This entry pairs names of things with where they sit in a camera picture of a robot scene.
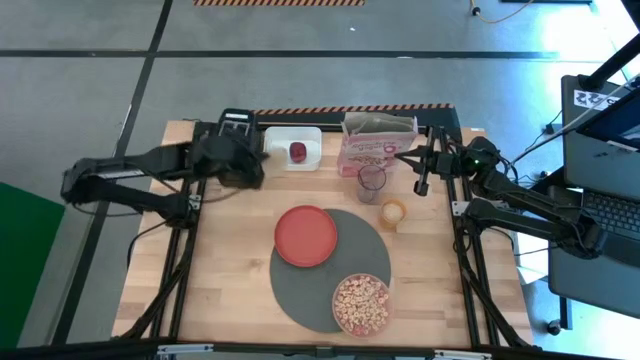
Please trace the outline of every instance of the gray floor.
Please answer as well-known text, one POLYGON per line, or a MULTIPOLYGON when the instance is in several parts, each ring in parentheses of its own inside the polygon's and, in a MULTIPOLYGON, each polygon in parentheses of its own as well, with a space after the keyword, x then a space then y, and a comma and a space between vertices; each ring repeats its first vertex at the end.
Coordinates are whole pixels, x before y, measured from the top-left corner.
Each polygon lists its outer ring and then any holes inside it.
MULTIPOLYGON (((162 2, 0 0, 0 49, 145 49, 162 2)), ((498 0, 481 5, 493 18, 518 7, 498 0)), ((156 146, 167 120, 215 120, 226 107, 448 102, 456 105, 463 126, 486 128, 513 158, 560 110, 560 78, 593 71, 613 52, 611 41, 586 5, 534 4, 499 25, 483 24, 467 10, 466 0, 369 0, 363 8, 324 9, 194 8, 190 0, 175 0, 161 42, 165 50, 557 51, 562 61, 158 59, 127 152, 156 146)), ((80 157, 113 152, 141 66, 142 59, 0 58, 0 181, 60 202, 66 167, 80 157)), ((561 143, 552 142, 519 170, 553 170, 561 161, 561 143)), ((21 345, 48 341, 88 220, 67 209, 21 345)), ((107 220, 70 341, 109 337, 126 247, 138 221, 107 220)), ((632 341, 622 339, 633 327, 637 333, 640 322, 578 304, 576 330, 551 337, 541 324, 557 317, 557 299, 546 283, 524 292, 536 344, 635 356, 632 341), (605 327, 605 321, 620 326, 605 327)))

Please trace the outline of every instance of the pink cereal box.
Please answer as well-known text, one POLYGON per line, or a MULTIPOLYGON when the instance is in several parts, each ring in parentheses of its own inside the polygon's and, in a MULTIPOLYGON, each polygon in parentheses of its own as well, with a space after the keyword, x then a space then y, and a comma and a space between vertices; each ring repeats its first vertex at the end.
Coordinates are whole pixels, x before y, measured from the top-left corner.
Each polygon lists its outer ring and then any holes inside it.
POLYGON ((393 156, 409 150, 418 134, 418 121, 383 113, 347 113, 342 131, 338 173, 355 177, 366 165, 393 171, 397 165, 393 156))

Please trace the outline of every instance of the laptop keyboard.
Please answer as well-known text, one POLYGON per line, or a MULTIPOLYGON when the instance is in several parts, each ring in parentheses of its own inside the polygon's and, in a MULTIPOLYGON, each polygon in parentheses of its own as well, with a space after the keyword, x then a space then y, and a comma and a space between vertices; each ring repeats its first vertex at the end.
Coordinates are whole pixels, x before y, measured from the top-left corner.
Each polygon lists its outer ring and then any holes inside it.
POLYGON ((640 241, 640 203, 585 191, 582 206, 604 230, 640 241))

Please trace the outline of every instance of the wooden table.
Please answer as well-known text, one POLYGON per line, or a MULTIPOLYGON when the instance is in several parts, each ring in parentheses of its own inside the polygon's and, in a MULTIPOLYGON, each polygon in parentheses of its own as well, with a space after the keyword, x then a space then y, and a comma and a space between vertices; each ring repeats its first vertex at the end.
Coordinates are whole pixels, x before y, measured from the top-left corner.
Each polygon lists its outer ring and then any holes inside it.
MULTIPOLYGON (((163 144, 190 141, 192 132, 192 122, 171 121, 163 144)), ((478 135, 485 133, 481 129, 463 129, 465 142, 478 135)), ((419 136, 414 145, 424 141, 419 136)), ((323 133, 322 162, 315 172, 287 172, 283 177, 266 179, 260 191, 244 191, 224 202, 204 205, 179 340, 470 347, 460 271, 452 250, 454 237, 445 183, 431 176, 429 196, 419 197, 412 191, 417 175, 401 164, 381 197, 403 201, 408 217, 397 231, 385 230, 378 224, 379 206, 360 204, 355 196, 355 180, 338 176, 340 142, 340 133, 323 133), (303 204, 353 212, 380 233, 391 258, 395 308, 389 328, 381 335, 360 340, 344 333, 317 333, 291 320, 276 302, 269 278, 274 228, 287 209, 303 204)), ((152 183, 151 189, 166 193, 157 182, 152 183)), ((205 199, 228 191, 210 180, 205 199)), ((145 214, 140 230, 161 220, 156 214, 145 214)), ((163 227, 139 239, 114 335, 128 330, 156 295, 170 232, 163 227)), ((533 337, 511 244, 504 235, 492 231, 485 231, 482 244, 493 299, 520 336, 531 343, 533 337)), ((475 304, 480 336, 483 343, 488 343, 482 305, 477 299, 475 304)), ((168 332, 172 300, 167 305, 161 334, 168 332)))

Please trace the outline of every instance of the red object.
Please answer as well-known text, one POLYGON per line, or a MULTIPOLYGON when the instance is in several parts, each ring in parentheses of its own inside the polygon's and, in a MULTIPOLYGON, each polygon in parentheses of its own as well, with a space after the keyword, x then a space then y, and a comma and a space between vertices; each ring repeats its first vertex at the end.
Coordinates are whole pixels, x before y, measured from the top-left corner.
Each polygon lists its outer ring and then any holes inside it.
POLYGON ((295 266, 312 267, 329 258, 338 242, 331 216, 315 206, 289 209, 276 225, 276 250, 295 266))
POLYGON ((307 158, 307 147, 301 142, 291 143, 289 156, 294 163, 301 163, 307 158))

